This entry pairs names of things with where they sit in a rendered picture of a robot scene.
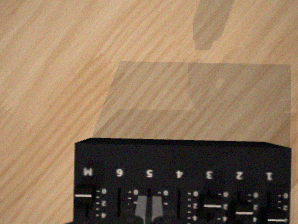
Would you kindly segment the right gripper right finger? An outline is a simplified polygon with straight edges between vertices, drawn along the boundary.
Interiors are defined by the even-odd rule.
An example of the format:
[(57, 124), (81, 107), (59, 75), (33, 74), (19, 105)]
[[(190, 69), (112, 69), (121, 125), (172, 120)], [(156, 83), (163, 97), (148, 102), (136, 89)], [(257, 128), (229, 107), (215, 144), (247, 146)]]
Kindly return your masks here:
[[(171, 205), (162, 205), (161, 196), (150, 196), (148, 224), (182, 224), (176, 218), (175, 209)], [(216, 222), (202, 222), (199, 224), (219, 224)]]

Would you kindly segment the black lighting desk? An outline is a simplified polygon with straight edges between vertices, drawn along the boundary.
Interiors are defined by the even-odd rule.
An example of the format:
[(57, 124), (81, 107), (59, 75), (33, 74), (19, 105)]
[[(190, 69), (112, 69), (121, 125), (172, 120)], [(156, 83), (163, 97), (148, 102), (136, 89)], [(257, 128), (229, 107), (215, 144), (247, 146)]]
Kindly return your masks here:
[(256, 141), (88, 138), (75, 143), (73, 220), (113, 224), (138, 196), (161, 196), (182, 224), (290, 224), (291, 152)]

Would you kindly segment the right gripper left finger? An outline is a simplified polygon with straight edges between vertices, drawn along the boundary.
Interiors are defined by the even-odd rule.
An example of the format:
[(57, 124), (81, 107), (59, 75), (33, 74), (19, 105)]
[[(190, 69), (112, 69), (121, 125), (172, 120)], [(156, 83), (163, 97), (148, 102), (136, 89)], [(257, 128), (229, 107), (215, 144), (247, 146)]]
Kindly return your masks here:
[[(137, 204), (128, 204), (124, 207), (122, 216), (113, 224), (148, 224), (150, 196), (138, 196)], [(98, 220), (82, 218), (65, 224), (100, 224)]]

